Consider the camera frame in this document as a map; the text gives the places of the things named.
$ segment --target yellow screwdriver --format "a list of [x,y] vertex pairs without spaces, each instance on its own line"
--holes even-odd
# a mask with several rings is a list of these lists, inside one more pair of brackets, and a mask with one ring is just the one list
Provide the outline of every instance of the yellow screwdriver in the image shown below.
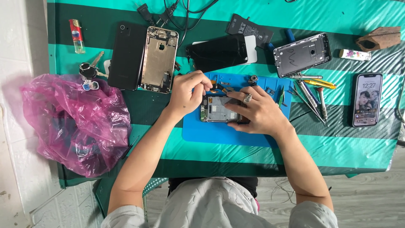
[[335,85],[329,85],[329,84],[326,84],[326,83],[316,82],[316,81],[312,81],[312,80],[302,80],[302,81],[305,82],[305,83],[311,84],[311,85],[315,85],[315,86],[323,86],[323,87],[333,89],[333,90],[336,89]]

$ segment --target gray shirt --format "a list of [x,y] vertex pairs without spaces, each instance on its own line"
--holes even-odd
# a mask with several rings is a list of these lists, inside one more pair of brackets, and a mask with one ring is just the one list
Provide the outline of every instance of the gray shirt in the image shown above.
[[[147,228],[143,209],[122,206],[110,213],[102,228]],[[155,228],[223,227],[274,228],[258,215],[253,196],[225,177],[194,179],[181,183],[166,200]],[[325,205],[310,201],[296,205],[290,228],[337,228],[335,214]]]

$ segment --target person's right hand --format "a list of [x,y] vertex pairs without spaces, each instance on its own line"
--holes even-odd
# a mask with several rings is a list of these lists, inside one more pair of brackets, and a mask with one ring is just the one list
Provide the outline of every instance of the person's right hand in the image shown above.
[[278,105],[260,86],[244,87],[240,92],[228,92],[226,95],[243,102],[246,94],[252,94],[252,100],[246,104],[247,108],[234,104],[226,104],[225,107],[248,118],[250,123],[228,123],[228,126],[237,131],[267,134],[274,138],[293,129]]

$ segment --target phone screen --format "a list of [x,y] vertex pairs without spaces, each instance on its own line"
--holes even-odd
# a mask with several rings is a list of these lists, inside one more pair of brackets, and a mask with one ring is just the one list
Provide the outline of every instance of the phone screen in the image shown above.
[[364,74],[357,78],[354,126],[375,125],[378,118],[382,74]]

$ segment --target phone battery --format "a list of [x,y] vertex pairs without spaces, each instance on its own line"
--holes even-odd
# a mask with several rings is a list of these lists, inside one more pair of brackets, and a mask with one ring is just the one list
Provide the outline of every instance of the phone battery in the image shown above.
[[268,30],[264,26],[257,25],[237,14],[233,14],[226,32],[233,34],[243,34],[246,36],[256,36],[256,45],[264,49],[267,43],[270,43],[273,37],[273,31]]

